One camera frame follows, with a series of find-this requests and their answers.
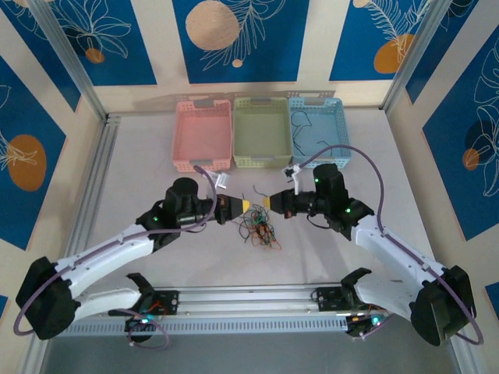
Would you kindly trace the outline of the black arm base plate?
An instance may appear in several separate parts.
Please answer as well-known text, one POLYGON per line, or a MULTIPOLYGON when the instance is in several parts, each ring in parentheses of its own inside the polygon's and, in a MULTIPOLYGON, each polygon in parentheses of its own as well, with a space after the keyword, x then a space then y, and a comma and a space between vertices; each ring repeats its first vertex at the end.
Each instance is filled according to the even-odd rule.
POLYGON ((362 302, 357 294, 344 287, 318 287, 311 292, 310 298, 317 303, 320 312, 338 312, 347 310, 358 310, 370 312, 383 309, 373 304, 362 302))
POLYGON ((152 316, 173 316, 177 313, 180 292, 177 290, 156 291, 148 314, 152 316))

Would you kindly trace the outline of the controller board with green light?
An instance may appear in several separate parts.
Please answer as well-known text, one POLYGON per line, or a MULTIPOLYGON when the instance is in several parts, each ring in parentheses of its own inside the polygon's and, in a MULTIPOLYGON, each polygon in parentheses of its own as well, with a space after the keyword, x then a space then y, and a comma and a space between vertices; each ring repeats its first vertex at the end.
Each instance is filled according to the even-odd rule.
POLYGON ((359 316, 347 316, 346 333, 354 340, 365 340, 377 332, 390 318, 390 313, 382 311, 364 313, 359 316))
POLYGON ((148 316, 143 316, 138 312, 129 309, 120 309, 126 316, 130 316, 125 323, 125 332, 129 345, 132 347, 142 348, 142 343, 152 338, 152 335, 141 335, 141 333, 158 332, 158 324, 148 316))

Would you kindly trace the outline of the aluminium side rail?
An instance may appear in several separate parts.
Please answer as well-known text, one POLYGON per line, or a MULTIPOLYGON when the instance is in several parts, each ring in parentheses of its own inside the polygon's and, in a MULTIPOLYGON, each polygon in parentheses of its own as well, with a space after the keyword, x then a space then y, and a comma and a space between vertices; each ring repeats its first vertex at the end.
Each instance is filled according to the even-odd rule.
MULTIPOLYGON (((119 115, 109 115, 94 141, 94 152, 85 170, 80 202, 64 247, 64 257, 79 254, 88 246, 120 123, 119 115)), ((46 340, 32 335, 15 374, 39 374, 47 346, 46 340)))

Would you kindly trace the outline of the pink perforated plastic basket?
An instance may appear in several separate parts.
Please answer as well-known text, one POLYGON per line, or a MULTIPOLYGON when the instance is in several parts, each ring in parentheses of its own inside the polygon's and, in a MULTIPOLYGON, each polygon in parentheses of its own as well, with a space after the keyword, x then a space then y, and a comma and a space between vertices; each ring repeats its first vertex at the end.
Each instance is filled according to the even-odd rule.
POLYGON ((178 102, 172 141, 172 163, 177 171, 193 172, 196 166, 208 171, 225 171, 231 162, 231 102, 178 102))

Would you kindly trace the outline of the blue floral wall panel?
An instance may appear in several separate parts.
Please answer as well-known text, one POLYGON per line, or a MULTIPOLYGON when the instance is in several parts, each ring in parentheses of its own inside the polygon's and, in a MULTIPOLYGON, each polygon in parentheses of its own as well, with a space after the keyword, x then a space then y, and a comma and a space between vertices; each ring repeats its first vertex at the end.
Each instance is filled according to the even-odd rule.
POLYGON ((435 72, 478 0, 452 0, 405 86, 412 104, 435 72))
POLYGON ((309 4, 172 0, 189 82, 295 82, 309 4))
POLYGON ((0 239, 25 250, 66 136, 0 57, 0 239))
POLYGON ((423 127, 464 238, 499 224, 499 34, 423 127))
POLYGON ((0 0, 0 9, 75 112, 81 93, 27 7, 26 0, 0 0))
POLYGON ((331 81, 393 79, 433 0, 351 0, 331 81))
POLYGON ((92 84, 157 83, 131 0, 53 0, 49 7, 92 84))

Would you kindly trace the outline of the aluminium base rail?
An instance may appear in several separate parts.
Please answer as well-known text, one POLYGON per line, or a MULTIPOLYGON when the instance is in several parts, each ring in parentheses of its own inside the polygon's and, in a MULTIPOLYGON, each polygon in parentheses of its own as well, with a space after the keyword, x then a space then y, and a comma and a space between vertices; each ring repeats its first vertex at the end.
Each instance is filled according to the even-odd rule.
POLYGON ((219 316, 266 316, 291 315, 319 312, 317 303, 310 294, 321 284, 200 287, 200 288, 158 288, 139 291, 137 286, 87 292, 80 297, 75 319, 96 315, 119 316, 120 309, 130 309, 139 314, 150 315, 153 295, 156 291, 177 290, 179 306, 173 316, 219 317, 219 316))

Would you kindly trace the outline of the aluminium frame post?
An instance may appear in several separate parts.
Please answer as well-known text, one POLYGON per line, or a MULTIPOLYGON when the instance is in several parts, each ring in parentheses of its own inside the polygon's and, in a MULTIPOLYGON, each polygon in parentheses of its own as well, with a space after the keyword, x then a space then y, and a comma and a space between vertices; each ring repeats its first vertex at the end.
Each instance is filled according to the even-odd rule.
POLYGON ((44 0, 27 0, 27 5, 76 87, 85 97, 95 115, 105 122, 108 113, 50 6, 44 0))
POLYGON ((380 107, 386 115, 389 115, 395 107, 397 99, 405 89, 451 3, 452 0, 431 0, 430 8, 424 16, 380 107))

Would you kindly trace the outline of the green perforated plastic basket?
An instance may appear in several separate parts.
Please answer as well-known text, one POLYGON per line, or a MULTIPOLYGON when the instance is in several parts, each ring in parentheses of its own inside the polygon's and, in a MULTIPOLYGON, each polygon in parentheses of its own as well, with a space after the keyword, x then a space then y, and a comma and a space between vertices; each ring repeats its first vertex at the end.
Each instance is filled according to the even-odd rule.
POLYGON ((283 168, 292 159, 288 99, 239 97, 233 103, 232 155, 238 168, 283 168))

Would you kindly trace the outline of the blue perforated plastic basket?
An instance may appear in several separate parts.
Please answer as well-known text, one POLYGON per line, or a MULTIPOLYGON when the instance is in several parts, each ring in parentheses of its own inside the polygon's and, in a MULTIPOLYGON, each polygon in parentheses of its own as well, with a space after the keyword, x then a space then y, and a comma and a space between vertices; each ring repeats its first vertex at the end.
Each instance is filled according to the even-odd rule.
POLYGON ((292 162, 301 164, 327 146, 335 145, 307 168, 320 164, 336 164, 344 168, 351 159, 343 103, 338 98, 292 97, 288 100, 292 134, 292 162))

